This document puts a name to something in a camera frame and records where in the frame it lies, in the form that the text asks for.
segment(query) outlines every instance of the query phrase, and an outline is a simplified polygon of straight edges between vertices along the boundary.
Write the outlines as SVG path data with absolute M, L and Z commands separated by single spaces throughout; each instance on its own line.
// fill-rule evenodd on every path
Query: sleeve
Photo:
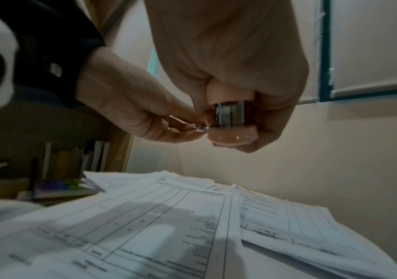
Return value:
M 18 52 L 13 83 L 52 92 L 66 107 L 78 104 L 75 90 L 86 58 L 105 46 L 94 24 L 73 0 L 0 0 L 0 19 L 15 34 Z

